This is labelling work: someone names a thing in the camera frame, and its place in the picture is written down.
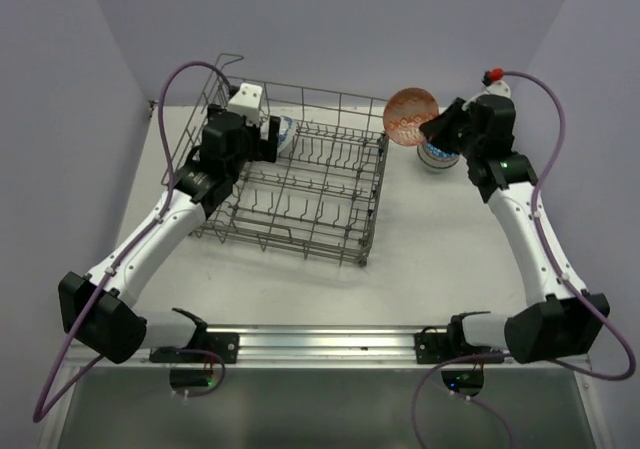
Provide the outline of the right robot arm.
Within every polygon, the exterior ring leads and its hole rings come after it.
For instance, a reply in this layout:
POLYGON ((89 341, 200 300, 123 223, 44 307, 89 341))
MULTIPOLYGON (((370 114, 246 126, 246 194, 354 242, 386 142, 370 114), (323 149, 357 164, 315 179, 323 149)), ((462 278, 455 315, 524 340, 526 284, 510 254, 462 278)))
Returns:
POLYGON ((513 150, 516 110, 505 96, 457 98, 421 125, 436 148, 463 156, 467 174, 498 220, 516 260, 526 306, 514 315, 473 311, 452 316, 445 348, 468 361, 482 350, 506 350, 530 363, 587 353, 610 312, 603 294, 592 294, 572 269, 533 197, 538 182, 529 159, 513 150))

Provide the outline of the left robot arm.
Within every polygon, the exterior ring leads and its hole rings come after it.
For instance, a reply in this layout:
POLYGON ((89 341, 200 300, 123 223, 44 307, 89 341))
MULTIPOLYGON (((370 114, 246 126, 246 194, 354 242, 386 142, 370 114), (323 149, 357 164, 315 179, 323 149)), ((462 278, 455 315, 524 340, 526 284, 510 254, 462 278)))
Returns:
POLYGON ((202 319, 183 309, 142 316, 134 306, 180 242, 231 196, 244 165, 276 161, 280 127, 280 118, 270 117, 263 138, 259 124, 210 106, 200 145, 135 233, 87 274, 70 272, 59 283, 65 332, 116 364, 143 348, 172 347, 185 361, 201 359, 208 348, 202 319))

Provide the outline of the aluminium mounting rail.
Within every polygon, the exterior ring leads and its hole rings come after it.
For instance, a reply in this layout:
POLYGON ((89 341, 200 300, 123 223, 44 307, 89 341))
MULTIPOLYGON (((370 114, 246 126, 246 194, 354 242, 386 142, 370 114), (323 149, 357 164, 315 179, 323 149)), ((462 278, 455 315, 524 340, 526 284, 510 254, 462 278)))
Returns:
POLYGON ((443 326, 211 325, 230 369, 425 369, 457 352, 443 326))

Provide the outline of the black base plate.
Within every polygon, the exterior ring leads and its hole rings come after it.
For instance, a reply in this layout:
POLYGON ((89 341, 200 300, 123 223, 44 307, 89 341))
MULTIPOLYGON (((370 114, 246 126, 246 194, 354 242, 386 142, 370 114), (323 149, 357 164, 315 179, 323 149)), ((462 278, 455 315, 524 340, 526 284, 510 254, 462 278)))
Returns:
POLYGON ((415 333, 413 339, 418 364, 439 364, 463 356, 498 353, 498 350, 489 347, 455 342, 447 332, 421 331, 415 333))
POLYGON ((153 349, 149 361, 166 364, 198 364, 215 362, 211 353, 225 364, 235 364, 240 348, 240 335, 236 332, 205 332, 196 335, 186 348, 153 349))

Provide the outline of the white ribbed bowl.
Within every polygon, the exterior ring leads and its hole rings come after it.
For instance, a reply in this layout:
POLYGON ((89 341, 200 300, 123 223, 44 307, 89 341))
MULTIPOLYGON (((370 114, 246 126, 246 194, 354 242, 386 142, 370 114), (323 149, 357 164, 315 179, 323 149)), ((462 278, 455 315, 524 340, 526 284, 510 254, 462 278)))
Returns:
POLYGON ((458 155, 441 158, 425 151, 422 146, 417 148, 417 155, 424 166, 433 173, 443 173, 453 168, 459 161, 458 155))

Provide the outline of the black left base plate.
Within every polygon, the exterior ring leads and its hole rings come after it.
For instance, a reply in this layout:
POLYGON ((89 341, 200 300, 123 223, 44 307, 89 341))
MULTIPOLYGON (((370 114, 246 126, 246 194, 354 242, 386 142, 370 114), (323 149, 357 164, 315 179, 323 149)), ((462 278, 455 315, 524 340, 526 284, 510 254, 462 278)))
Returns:
POLYGON ((186 348, 153 349, 149 361, 166 364, 198 364, 215 362, 211 353, 225 364, 235 364, 240 348, 240 335, 236 332, 205 332, 196 335, 186 348))

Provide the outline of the red diamond pattern bowl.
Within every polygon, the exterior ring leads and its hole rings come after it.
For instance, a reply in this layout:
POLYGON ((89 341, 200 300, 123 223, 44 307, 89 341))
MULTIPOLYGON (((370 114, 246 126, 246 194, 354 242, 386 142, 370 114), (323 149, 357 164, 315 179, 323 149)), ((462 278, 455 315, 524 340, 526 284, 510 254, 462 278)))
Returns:
POLYGON ((458 154, 445 152, 429 142, 419 145, 418 150, 427 161, 434 165, 455 164, 459 160, 458 154))

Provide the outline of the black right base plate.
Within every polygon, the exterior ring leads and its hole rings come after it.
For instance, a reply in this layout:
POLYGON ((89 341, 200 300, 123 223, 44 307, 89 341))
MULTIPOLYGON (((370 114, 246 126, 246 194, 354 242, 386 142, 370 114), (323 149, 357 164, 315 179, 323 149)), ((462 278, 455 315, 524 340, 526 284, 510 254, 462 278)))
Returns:
POLYGON ((439 364, 463 356, 498 353, 498 350, 489 347, 455 342, 447 332, 421 331, 415 333, 413 339, 418 364, 439 364))

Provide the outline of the brown patterned bowl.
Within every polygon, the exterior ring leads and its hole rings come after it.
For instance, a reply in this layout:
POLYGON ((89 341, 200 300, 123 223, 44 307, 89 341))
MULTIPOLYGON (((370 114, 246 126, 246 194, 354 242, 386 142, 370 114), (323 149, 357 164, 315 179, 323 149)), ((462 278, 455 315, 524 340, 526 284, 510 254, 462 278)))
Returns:
POLYGON ((409 87, 396 92, 383 111, 383 127, 389 140, 404 147, 423 144, 422 124, 439 115, 435 97, 425 89, 409 87))

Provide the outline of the blue floral bowl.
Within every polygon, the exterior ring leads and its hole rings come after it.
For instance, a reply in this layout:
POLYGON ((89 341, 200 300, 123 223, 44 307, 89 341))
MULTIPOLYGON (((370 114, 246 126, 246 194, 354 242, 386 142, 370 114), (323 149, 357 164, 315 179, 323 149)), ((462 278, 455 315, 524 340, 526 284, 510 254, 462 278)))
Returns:
POLYGON ((297 121, 289 116, 280 116, 277 153, 281 154, 292 142, 296 133, 297 121))

